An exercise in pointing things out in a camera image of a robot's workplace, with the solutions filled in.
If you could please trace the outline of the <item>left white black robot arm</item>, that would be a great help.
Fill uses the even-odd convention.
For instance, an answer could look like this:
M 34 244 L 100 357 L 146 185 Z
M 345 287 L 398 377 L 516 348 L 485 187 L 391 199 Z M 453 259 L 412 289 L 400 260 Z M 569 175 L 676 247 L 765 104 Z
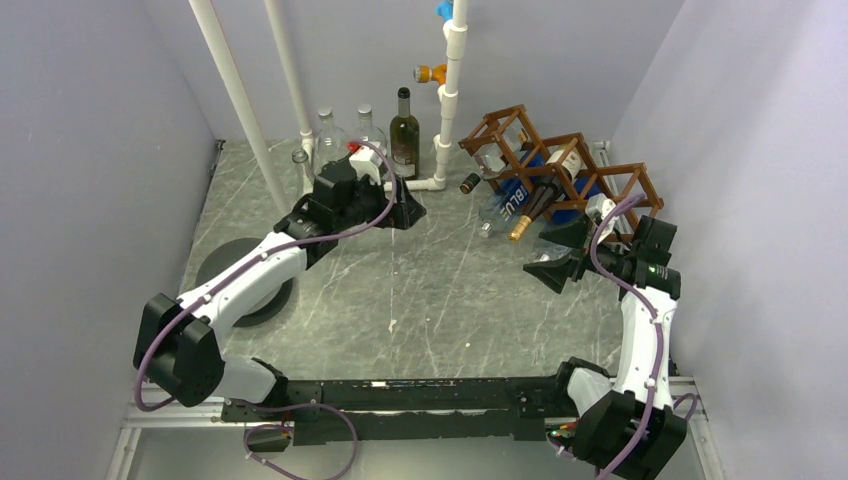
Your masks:
M 249 310 L 313 267 L 340 239 L 370 228 L 408 230 L 427 214 L 392 175 L 386 193 L 379 178 L 360 172 L 349 159 L 332 162 L 259 245 L 201 286 L 176 299 L 165 294 L 143 308 L 133 355 L 134 396 L 146 412 L 142 383 L 150 380 L 168 401 L 197 406 L 209 397 L 248 404 L 264 420 L 279 417 L 291 401 L 288 379 L 258 358 L 225 356 L 221 341 Z

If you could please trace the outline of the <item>small dark capped bottle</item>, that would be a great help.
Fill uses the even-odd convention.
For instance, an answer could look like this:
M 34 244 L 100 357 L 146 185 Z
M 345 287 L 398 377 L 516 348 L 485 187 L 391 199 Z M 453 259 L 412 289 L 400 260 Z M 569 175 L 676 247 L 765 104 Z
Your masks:
M 459 190 L 462 194 L 468 195 L 476 188 L 476 186 L 480 182 L 481 177 L 477 173 L 469 173 L 461 182 Z

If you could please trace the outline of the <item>dark bottle silver cap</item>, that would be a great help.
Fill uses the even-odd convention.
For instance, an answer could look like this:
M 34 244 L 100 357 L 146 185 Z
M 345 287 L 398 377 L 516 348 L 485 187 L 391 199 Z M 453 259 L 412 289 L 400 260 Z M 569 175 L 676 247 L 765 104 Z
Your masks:
M 411 113 L 411 93 L 408 87 L 397 91 L 398 111 L 390 122 L 390 147 L 395 174 L 406 180 L 419 176 L 420 127 Z

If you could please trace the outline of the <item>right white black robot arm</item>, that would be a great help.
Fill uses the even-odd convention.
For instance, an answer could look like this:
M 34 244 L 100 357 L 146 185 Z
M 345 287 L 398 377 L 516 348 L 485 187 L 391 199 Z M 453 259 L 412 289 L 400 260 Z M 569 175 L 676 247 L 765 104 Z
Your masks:
M 551 401 L 576 414 L 567 432 L 551 431 L 562 453 L 592 465 L 599 479 L 654 479 L 688 434 L 669 387 L 670 329 L 681 296 L 681 275 L 669 267 L 675 225 L 644 216 L 631 246 L 616 252 L 572 250 L 557 260 L 524 265 L 526 273 L 560 293 L 591 271 L 618 283 L 623 336 L 616 375 L 580 359 L 556 375 Z

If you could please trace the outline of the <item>clear bottle red green label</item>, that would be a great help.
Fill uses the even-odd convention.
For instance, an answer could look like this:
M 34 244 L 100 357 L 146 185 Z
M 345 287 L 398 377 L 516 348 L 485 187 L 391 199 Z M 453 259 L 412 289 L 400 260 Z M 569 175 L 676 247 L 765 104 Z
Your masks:
M 318 116 L 321 128 L 315 137 L 312 161 L 315 175 L 320 174 L 327 164 L 343 159 L 349 153 L 349 135 L 336 124 L 333 110 L 330 107 L 321 108 Z

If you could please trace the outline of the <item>dark bottle gold cap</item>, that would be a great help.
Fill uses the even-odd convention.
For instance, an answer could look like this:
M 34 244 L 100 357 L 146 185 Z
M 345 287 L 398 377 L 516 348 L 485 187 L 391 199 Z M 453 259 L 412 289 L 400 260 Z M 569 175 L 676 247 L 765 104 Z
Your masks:
M 551 172 L 536 182 L 517 223 L 508 234 L 511 242 L 518 242 L 529 226 L 564 194 L 565 185 L 572 184 L 581 170 L 583 158 L 575 148 L 566 151 L 561 147 L 551 155 L 545 166 L 550 166 Z

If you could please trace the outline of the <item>clear bottle dark label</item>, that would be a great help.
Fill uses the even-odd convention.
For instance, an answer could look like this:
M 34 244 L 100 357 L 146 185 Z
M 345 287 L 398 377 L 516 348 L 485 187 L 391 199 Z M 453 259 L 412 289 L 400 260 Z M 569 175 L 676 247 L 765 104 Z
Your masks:
M 357 110 L 358 126 L 353 137 L 377 146 L 384 155 L 388 153 L 388 139 L 385 133 L 374 123 L 373 110 L 370 104 L 361 104 Z

